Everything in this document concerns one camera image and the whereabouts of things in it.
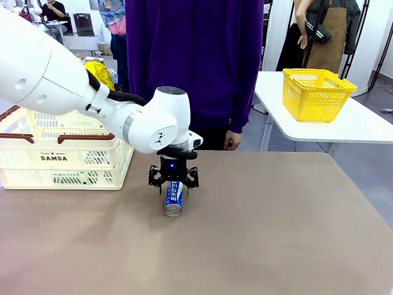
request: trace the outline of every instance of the blue patterned shirt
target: blue patterned shirt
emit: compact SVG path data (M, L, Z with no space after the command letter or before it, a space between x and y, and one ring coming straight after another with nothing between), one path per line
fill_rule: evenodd
M125 0L98 0L98 8L107 28L125 16Z

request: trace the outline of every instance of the silver can bottom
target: silver can bottom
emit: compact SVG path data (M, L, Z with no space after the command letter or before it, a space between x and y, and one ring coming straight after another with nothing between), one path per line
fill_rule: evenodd
M178 217L182 214L182 207L177 204L169 204L165 206L165 214L169 217Z

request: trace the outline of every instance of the white crate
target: white crate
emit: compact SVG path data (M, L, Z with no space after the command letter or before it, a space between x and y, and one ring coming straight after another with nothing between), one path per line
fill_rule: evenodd
M5 189L119 190L133 149L100 121L14 106L0 116L0 180Z

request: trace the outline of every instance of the yellow basket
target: yellow basket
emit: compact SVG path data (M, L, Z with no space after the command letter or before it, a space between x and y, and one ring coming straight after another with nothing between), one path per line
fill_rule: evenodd
M331 122L357 87L324 69L285 69L282 100L298 121Z

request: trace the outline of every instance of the brown handle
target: brown handle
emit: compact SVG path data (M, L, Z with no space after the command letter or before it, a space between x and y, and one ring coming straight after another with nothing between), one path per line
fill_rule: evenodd
M113 134L108 135L60 135L57 138L57 143L62 144L64 140L113 140Z
M27 140L29 143L34 144L32 134L16 134L16 133L0 133L0 138L16 138L18 140Z
M12 108L10 108L8 111L2 113L0 115L0 122L3 121L6 117L8 117L9 115L11 115L13 112L15 112L17 109L19 109L19 106L13 106Z

